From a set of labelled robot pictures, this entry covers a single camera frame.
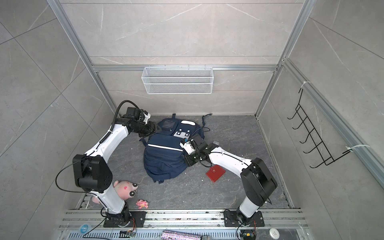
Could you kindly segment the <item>red wallet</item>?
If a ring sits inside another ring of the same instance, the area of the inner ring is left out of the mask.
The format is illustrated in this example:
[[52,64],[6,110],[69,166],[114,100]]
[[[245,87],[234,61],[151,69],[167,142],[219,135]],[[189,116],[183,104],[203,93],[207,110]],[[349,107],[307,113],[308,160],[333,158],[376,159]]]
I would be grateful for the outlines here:
[[206,176],[215,183],[219,178],[221,178],[226,173],[226,170],[219,165],[214,165],[206,172]]

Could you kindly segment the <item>navy blue student backpack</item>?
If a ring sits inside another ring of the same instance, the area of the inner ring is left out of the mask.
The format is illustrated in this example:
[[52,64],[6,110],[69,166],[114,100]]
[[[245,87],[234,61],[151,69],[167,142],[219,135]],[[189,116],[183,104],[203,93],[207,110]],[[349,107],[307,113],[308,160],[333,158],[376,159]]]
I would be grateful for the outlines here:
[[187,167],[185,156],[187,152],[180,143],[189,140],[195,135],[204,138],[205,116],[202,116],[202,125],[193,121],[177,119],[173,114],[158,123],[161,130],[140,141],[145,146],[144,168],[156,183],[174,179]]

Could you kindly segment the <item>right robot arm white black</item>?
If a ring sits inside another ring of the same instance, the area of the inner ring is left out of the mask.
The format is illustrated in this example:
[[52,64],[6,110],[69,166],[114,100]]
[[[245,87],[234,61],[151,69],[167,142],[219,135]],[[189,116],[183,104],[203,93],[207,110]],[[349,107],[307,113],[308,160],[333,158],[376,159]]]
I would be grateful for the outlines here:
[[180,146],[185,150],[187,164],[206,161],[213,167],[219,166],[237,175],[243,184],[245,199],[236,211],[225,211],[226,226],[244,226],[256,224],[264,226],[264,219],[259,208],[264,203],[271,203],[270,196],[278,184],[269,168],[260,158],[245,159],[221,148],[215,143],[207,144],[200,136],[181,140]]

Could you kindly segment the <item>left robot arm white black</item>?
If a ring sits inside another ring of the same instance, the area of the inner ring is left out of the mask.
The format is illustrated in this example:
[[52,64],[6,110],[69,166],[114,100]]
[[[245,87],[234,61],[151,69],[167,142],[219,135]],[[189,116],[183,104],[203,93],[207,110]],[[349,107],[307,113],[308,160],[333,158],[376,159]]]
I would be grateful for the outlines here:
[[125,103],[119,104],[107,133],[85,154],[75,155],[71,164],[76,186],[99,201],[106,210],[107,220],[123,227],[130,223],[132,215],[125,200],[115,190],[109,158],[130,133],[144,138],[159,131],[158,125],[150,121],[151,115],[135,103],[131,103],[126,113],[120,116],[120,108]]

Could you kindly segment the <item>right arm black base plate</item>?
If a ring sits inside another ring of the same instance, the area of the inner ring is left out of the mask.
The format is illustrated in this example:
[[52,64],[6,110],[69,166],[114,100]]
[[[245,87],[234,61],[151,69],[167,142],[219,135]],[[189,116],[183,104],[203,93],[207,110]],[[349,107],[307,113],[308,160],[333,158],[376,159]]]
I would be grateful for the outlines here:
[[264,227],[264,217],[260,211],[254,212],[251,217],[246,217],[239,209],[223,211],[225,227]]

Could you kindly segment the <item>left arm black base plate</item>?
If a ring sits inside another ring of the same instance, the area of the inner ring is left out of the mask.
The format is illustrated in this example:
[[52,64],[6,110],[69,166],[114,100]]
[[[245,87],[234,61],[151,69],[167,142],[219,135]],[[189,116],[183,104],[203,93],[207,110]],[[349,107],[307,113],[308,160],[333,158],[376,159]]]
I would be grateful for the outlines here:
[[103,223],[104,228],[133,228],[144,226],[146,219],[146,212],[122,212],[120,214],[107,214],[107,218]]

